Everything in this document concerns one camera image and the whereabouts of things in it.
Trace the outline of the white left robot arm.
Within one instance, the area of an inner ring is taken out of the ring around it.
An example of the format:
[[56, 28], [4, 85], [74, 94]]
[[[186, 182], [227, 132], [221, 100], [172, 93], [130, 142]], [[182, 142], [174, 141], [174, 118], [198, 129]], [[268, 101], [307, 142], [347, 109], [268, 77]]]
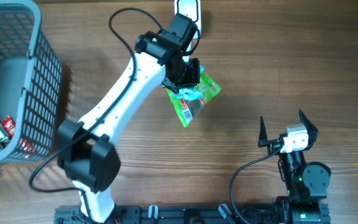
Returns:
[[116, 151], [123, 130], [158, 86], [187, 94], [200, 82], [200, 62], [190, 58], [200, 41], [189, 34], [160, 30], [140, 35], [130, 62], [106, 96], [77, 123], [59, 127], [58, 166], [80, 195], [77, 222], [108, 223], [116, 204], [110, 186], [121, 167]]

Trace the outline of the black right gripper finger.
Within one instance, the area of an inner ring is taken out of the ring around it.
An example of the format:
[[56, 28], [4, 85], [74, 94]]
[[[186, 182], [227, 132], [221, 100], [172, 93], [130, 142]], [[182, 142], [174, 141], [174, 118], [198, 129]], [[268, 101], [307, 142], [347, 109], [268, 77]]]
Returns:
[[258, 146], [268, 146], [268, 137], [265, 129], [264, 118], [260, 117], [260, 132], [258, 139]]
[[299, 117], [301, 123], [305, 126], [308, 134], [318, 134], [316, 126], [306, 117], [302, 110], [299, 110]]

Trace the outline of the red snack stick packet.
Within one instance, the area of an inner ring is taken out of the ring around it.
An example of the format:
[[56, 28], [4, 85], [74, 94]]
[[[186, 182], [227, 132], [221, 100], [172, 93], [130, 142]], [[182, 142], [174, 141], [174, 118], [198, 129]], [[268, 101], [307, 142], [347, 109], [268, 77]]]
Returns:
[[4, 129], [7, 131], [11, 138], [14, 137], [16, 131], [16, 124], [11, 116], [6, 116], [1, 122]]

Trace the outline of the green gummy candy bag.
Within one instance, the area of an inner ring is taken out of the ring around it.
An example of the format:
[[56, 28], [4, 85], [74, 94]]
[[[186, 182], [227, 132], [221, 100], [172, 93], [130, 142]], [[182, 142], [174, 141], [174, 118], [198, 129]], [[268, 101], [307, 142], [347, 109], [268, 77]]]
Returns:
[[173, 92], [167, 90], [174, 110], [184, 127], [189, 126], [191, 121], [204, 108], [204, 106], [221, 91], [221, 87], [205, 72], [201, 72], [200, 83], [197, 84], [195, 88], [203, 94], [203, 97], [199, 100], [193, 101], [174, 98], [172, 96]]

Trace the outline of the light teal wipes packet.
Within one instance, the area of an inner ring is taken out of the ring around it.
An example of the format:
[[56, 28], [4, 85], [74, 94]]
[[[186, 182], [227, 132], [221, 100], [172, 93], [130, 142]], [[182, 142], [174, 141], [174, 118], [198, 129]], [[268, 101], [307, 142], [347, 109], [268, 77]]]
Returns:
[[203, 94], [195, 87], [189, 87], [180, 89], [178, 93], [173, 93], [172, 96], [178, 99], [193, 101], [201, 99]]

